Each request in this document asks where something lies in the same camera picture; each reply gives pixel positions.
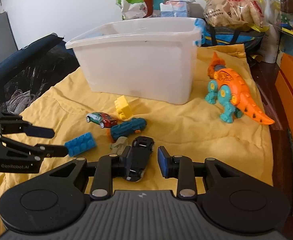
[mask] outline metal pivot screw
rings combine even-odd
[[[92,191],[92,195],[94,197],[105,197],[107,195],[107,191],[102,188],[98,188]]]
[[[185,188],[180,191],[180,195],[182,197],[193,197],[195,195],[195,191],[193,189]]]

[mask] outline blue building block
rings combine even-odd
[[[138,133],[146,127],[146,120],[143,118],[132,118],[130,121],[125,121],[121,124],[114,125],[109,130],[109,135],[112,141],[116,141],[121,136],[129,136],[132,133]]]
[[[69,150],[69,156],[73,157],[89,149],[96,147],[96,142],[90,132],[68,141],[64,146]]]

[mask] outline teal dinosaur leg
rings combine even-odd
[[[236,107],[230,102],[231,98],[232,94],[229,86],[223,85],[218,92],[217,100],[224,107],[224,113],[220,115],[220,118],[228,123],[233,122],[233,114],[236,110]]]
[[[243,112],[240,109],[235,108],[234,115],[236,118],[241,118],[243,116]]]
[[[208,94],[205,97],[205,101],[209,104],[215,104],[217,99],[217,82],[215,80],[211,80],[208,83]]]

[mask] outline yellow cloth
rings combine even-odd
[[[273,157],[268,126],[259,125],[247,116],[236,119],[232,124],[225,123],[219,118],[223,112],[222,106],[219,103],[210,105],[204,100],[208,93],[207,68],[213,56],[212,49],[226,53],[218,52],[218,56],[225,59],[227,67],[233,68],[244,78],[251,89],[253,99],[261,108],[263,107],[246,62],[244,46],[198,48],[192,93],[185,105],[176,106],[155,100],[126,97],[134,117],[143,117],[147,120],[147,127],[141,135],[152,137],[155,141],[155,149],[163,145],[171,155],[186,155],[195,162],[203,162],[207,157],[214,157],[272,185]],[[12,135],[11,138],[30,145],[37,143],[63,145],[66,141],[91,132],[97,147],[80,156],[87,158],[88,161],[97,161],[99,157],[108,154],[110,142],[106,136],[106,129],[101,129],[93,123],[86,123],[85,116],[94,111],[117,116],[114,107],[114,100],[117,97],[118,95],[107,93],[93,93],[79,68],[51,87],[22,113],[23,119],[34,125],[53,128],[56,136],[53,139],[43,139],[19,134]],[[135,134],[129,136],[129,141],[135,137]],[[68,156],[46,158],[40,173],[70,160],[72,158]],[[14,185],[34,176],[36,175],[0,173],[0,196]],[[198,192],[203,193],[201,178],[197,178],[197,184]],[[157,153],[153,152],[144,178],[140,182],[132,183],[116,178],[113,185],[115,190],[172,189],[175,191],[177,180],[162,178],[157,164]],[[0,220],[0,234],[4,230]]]

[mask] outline toy dinosaur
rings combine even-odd
[[[214,80],[208,84],[205,100],[210,104],[215,104],[216,99],[219,101],[224,107],[224,113],[220,115],[224,122],[232,123],[233,114],[240,118],[244,113],[260,124],[274,123],[254,102],[244,79],[233,69],[225,68],[225,61],[216,52],[208,67],[208,76]]]

